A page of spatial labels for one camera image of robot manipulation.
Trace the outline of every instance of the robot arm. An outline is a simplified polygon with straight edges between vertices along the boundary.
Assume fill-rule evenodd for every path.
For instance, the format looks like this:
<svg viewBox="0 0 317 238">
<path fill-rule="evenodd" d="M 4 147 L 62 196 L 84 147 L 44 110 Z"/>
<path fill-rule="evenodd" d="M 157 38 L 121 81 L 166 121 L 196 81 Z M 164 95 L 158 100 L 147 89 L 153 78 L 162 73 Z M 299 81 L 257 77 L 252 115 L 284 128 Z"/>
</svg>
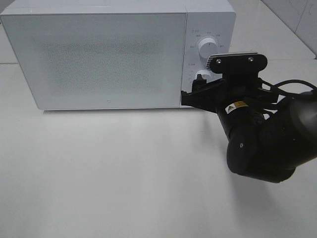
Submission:
<svg viewBox="0 0 317 238">
<path fill-rule="evenodd" d="M 257 53 L 210 56 L 207 68 L 222 73 L 222 79 L 206 83 L 198 75 L 192 93 L 182 92 L 181 102 L 217 113 L 229 140 L 227 164 L 232 172 L 281 182 L 317 157 L 317 88 L 301 80 L 271 85 L 258 78 L 266 65 L 266 57 Z M 279 89 L 287 83 L 304 83 L 312 91 Z M 280 102 L 279 95 L 284 96 Z"/>
</svg>

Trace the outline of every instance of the microwave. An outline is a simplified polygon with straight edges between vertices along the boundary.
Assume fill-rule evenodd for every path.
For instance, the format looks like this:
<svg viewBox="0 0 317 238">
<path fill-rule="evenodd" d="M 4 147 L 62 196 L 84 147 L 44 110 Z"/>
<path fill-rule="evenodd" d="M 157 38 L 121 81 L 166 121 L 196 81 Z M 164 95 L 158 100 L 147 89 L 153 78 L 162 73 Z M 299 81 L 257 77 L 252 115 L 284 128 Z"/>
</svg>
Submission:
<svg viewBox="0 0 317 238">
<path fill-rule="evenodd" d="M 42 110 L 179 108 L 229 50 L 226 0 L 16 0 L 1 22 Z"/>
</svg>

